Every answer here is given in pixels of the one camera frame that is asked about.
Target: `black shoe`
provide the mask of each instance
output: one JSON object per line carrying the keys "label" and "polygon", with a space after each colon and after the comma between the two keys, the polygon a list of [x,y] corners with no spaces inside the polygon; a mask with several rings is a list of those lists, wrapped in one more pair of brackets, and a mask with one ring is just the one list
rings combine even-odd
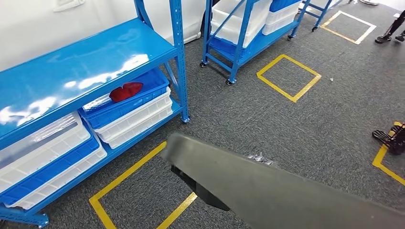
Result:
{"label": "black shoe", "polygon": [[390,36],[379,36],[375,39],[375,42],[378,44],[382,44],[385,42],[389,42],[391,40]]}
{"label": "black shoe", "polygon": [[400,42],[404,42],[405,41],[405,37],[403,34],[396,36],[395,39],[399,40]]}
{"label": "black shoe", "polygon": [[391,140],[391,136],[386,134],[384,131],[381,130],[374,130],[373,131],[373,137],[376,138],[377,140],[380,140],[383,144],[388,145]]}

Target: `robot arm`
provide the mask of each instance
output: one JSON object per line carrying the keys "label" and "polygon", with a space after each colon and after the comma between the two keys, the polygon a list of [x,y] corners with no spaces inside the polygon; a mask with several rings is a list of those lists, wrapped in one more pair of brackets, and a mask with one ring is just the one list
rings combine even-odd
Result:
{"label": "robot arm", "polygon": [[401,228],[405,214],[197,139],[172,134],[163,158],[206,203],[255,229]]}

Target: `blue cart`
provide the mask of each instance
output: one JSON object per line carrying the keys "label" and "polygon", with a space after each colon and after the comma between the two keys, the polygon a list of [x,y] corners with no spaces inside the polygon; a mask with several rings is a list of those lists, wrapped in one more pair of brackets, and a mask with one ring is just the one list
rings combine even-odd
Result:
{"label": "blue cart", "polygon": [[[236,12],[236,10],[242,5],[242,3],[246,1],[246,7],[243,15],[243,21],[241,30],[239,33],[238,44],[236,45],[236,49],[234,52],[227,52],[223,49],[218,49],[212,45],[213,38],[218,33],[218,31],[223,27],[223,25],[230,19],[230,17]],[[247,63],[249,60],[257,56],[267,47],[275,43],[280,38],[284,37],[286,34],[290,33],[287,36],[288,40],[291,40],[297,31],[297,28],[304,16],[305,9],[309,5],[310,0],[307,0],[304,5],[304,10],[298,16],[298,19],[290,23],[289,25],[284,26],[283,28],[269,34],[269,35],[262,35],[259,34],[255,37],[255,39],[249,44],[249,50],[246,51],[243,55],[241,55],[242,45],[245,40],[246,29],[250,18],[250,13],[253,8],[253,4],[259,0],[241,0],[239,4],[233,9],[233,11],[229,14],[229,16],[224,20],[224,22],[219,26],[214,34],[211,35],[211,16],[212,15],[212,6],[213,0],[207,0],[205,6],[205,27],[204,27],[204,45],[203,45],[203,53],[202,53],[202,60],[200,63],[200,67],[204,68],[208,64],[208,59],[214,61],[215,63],[219,64],[221,67],[226,69],[228,72],[231,73],[230,77],[226,80],[227,85],[232,85],[236,83],[236,73],[238,69]],[[227,60],[232,63],[232,66],[229,67],[222,61],[215,58],[213,55],[210,54],[210,51],[214,50],[216,53],[220,54]]]}
{"label": "blue cart", "polygon": [[306,12],[307,14],[311,15],[312,17],[317,18],[317,22],[315,23],[314,27],[312,28],[312,31],[314,32],[316,29],[318,29],[320,22],[322,21],[323,17],[325,16],[325,14],[331,10],[332,8],[334,8],[335,6],[337,6],[338,4],[340,4],[343,0],[337,0],[333,5],[332,4],[333,0],[328,0],[328,2],[326,3],[326,6],[324,8],[319,7],[317,5],[314,5],[312,3],[309,4],[310,7],[321,11],[320,15],[317,15],[315,13],[309,12],[305,9],[301,9],[302,11]]}

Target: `red glove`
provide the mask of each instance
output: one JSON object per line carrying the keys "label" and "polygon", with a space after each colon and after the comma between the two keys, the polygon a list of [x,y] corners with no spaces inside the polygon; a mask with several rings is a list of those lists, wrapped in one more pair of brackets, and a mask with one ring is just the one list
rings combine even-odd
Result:
{"label": "red glove", "polygon": [[142,83],[126,83],[123,88],[118,87],[114,89],[110,93],[110,98],[115,103],[121,102],[136,95],[142,89],[142,86]]}

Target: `shelf board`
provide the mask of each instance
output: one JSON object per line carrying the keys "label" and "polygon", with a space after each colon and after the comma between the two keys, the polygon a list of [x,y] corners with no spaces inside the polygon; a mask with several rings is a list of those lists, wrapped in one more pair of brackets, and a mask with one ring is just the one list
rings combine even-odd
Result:
{"label": "shelf board", "polygon": [[[244,55],[244,57],[239,58],[239,66],[242,66],[243,64],[247,63],[249,60],[251,60],[253,57],[261,53],[264,49],[272,45],[274,42],[278,41],[282,36],[286,35],[290,30],[294,29],[295,27],[298,26],[298,22],[294,21],[283,28],[269,34],[269,35],[263,35],[259,34],[250,44],[249,44],[249,51],[247,54]],[[227,60],[233,62],[235,59],[234,53],[228,53],[219,49],[216,49],[214,47],[210,47],[211,49],[215,50],[217,53],[225,57]]]}
{"label": "shelf board", "polygon": [[61,195],[63,195],[65,192],[67,192],[68,190],[70,190],[71,188],[73,188],[74,186],[76,186],[77,184],[79,184],[80,182],[82,182],[84,179],[86,179],[87,177],[89,177],[91,174],[93,174],[94,172],[96,172],[97,170],[99,170],[101,167],[105,166],[106,164],[108,164],[110,161],[112,161],[114,158],[116,158],[117,156],[121,155],[123,152],[125,152],[127,149],[131,148],[133,145],[135,145],[136,143],[138,143],[139,141],[141,141],[143,138],[145,138],[146,136],[148,136],[150,133],[152,133],[153,131],[155,131],[156,129],[158,129],[159,127],[161,127],[162,125],[164,125],[165,123],[167,123],[168,121],[170,121],[172,118],[174,118],[175,116],[177,116],[181,110],[182,107],[180,107],[180,105],[173,99],[171,98],[171,100],[173,101],[173,104],[171,106],[171,110],[173,111],[173,113],[171,115],[169,115],[168,117],[166,117],[165,119],[163,119],[162,121],[158,122],[157,124],[155,124],[154,126],[152,126],[151,128],[147,129],[146,131],[140,133],[139,135],[135,136],[134,138],[132,138],[131,140],[127,141],[126,143],[120,145],[119,147],[115,148],[115,149],[111,149],[109,147],[108,144],[101,142],[101,145],[103,146],[103,148],[106,150],[107,152],[107,156],[105,158],[103,158],[101,161],[99,161],[97,164],[95,164],[94,166],[92,166],[91,168],[89,168],[87,171],[85,171],[84,173],[80,174],[78,177],[76,177],[74,180],[70,181],[69,183],[67,183],[65,186],[63,186],[61,189],[57,190],[56,192],[54,192],[53,194],[51,194],[50,196],[48,196],[46,199],[44,199],[42,202],[40,202],[39,204],[37,204],[36,206],[34,206],[33,208],[29,209],[27,212],[28,213],[36,213],[39,210],[41,210],[42,208],[44,208],[45,206],[47,206],[48,204],[50,204],[52,201],[54,201],[55,199],[59,198]]}
{"label": "shelf board", "polygon": [[0,72],[0,149],[174,58],[139,19]]}

